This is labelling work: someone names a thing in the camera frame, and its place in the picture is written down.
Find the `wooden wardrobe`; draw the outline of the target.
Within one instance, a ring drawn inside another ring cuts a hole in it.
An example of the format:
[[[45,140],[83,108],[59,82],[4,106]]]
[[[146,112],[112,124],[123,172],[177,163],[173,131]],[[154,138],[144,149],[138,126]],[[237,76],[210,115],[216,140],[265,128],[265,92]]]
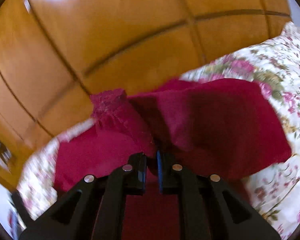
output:
[[[26,159],[88,118],[90,94],[135,94],[281,33],[287,0],[0,0],[0,141]]]

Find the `floral bed cover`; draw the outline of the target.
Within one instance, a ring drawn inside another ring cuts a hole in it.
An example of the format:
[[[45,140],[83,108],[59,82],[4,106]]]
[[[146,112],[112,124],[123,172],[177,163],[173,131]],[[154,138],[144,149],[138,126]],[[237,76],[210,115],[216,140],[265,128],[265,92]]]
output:
[[[300,231],[300,27],[289,22],[279,36],[220,57],[180,78],[202,83],[234,78],[259,85],[279,116],[292,156],[249,176],[244,185],[252,206],[281,238],[296,237]],[[93,123],[88,119],[61,133],[25,163],[17,188],[31,218],[38,218],[57,200],[53,184],[60,145],[82,141]]]

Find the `dark red garment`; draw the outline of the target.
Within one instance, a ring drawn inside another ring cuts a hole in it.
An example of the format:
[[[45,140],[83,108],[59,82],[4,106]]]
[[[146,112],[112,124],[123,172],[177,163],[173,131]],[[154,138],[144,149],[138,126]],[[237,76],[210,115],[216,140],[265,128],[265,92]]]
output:
[[[63,195],[86,175],[108,176],[143,153],[142,195],[127,195],[121,239],[180,239],[178,198],[159,189],[157,153],[199,176],[226,183],[286,161],[291,149],[259,85],[239,79],[171,80],[149,93],[116,89],[91,96],[92,130],[61,144],[55,189]]]

